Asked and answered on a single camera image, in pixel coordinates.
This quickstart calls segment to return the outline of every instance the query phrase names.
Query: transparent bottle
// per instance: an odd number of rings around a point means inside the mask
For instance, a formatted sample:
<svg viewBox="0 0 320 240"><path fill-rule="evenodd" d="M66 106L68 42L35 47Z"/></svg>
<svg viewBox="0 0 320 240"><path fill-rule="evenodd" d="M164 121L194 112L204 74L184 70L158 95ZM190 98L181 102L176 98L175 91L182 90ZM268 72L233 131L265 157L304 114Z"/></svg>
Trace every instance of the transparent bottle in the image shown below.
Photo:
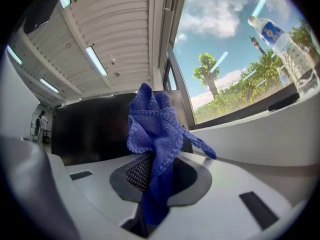
<svg viewBox="0 0 320 240"><path fill-rule="evenodd" d="M248 23L281 58L300 95L319 87L319 78L311 56L302 50L288 33L268 18L250 16Z"/></svg>

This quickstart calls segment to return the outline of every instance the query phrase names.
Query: bottle label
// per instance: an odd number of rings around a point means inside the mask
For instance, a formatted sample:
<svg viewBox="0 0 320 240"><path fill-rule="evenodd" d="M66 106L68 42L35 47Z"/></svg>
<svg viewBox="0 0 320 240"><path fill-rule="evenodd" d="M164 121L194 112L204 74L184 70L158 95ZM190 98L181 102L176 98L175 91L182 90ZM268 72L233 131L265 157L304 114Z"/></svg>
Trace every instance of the bottle label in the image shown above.
<svg viewBox="0 0 320 240"><path fill-rule="evenodd" d="M273 48L277 39L283 34L283 30L279 28L277 25L274 25L272 22L268 22L260 35L263 41L266 44Z"/></svg>

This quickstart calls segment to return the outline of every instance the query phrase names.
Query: blue cloth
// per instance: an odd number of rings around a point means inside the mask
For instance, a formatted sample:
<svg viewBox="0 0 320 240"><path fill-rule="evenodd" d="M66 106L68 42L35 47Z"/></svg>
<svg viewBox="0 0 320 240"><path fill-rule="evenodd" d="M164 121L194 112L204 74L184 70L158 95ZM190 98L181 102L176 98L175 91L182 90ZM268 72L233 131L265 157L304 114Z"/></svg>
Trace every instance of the blue cloth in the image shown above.
<svg viewBox="0 0 320 240"><path fill-rule="evenodd" d="M173 161L183 146L183 137L212 159L216 158L216 153L178 123L168 94L159 92L154 96L146 83L130 103L128 121L128 149L137 154L155 153L149 188L142 197L142 209L145 223L157 226L169 212L167 201L173 191Z"/></svg>

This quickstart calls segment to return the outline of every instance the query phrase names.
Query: blue sky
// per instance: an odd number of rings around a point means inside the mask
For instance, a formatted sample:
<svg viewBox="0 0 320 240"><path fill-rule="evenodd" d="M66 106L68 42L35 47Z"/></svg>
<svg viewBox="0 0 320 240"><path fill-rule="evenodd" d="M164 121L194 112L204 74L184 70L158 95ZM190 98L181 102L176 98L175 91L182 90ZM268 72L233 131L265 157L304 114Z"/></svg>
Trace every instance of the blue sky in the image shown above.
<svg viewBox="0 0 320 240"><path fill-rule="evenodd" d="M250 62L259 60L260 52L254 48L249 36L255 37L264 50L268 48L248 24L248 17L258 2L185 0L173 50L190 97L203 96L208 92L200 80L193 78L193 70L200 66L200 54L207 52L218 60L228 52L219 66L216 81L218 89L223 89L236 83L241 70L245 70ZM284 31L290 31L293 26L299 26L302 16L288 0L266 0L258 17L271 19Z"/></svg>

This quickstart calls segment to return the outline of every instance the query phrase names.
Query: tree trunk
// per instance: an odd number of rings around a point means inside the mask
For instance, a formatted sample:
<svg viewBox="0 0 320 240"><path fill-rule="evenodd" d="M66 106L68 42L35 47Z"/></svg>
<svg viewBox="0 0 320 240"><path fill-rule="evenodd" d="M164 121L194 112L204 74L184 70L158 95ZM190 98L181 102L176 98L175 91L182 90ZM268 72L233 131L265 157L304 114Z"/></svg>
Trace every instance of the tree trunk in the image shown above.
<svg viewBox="0 0 320 240"><path fill-rule="evenodd" d="M218 89L214 81L208 82L209 90L212 93L214 99L219 95Z"/></svg>

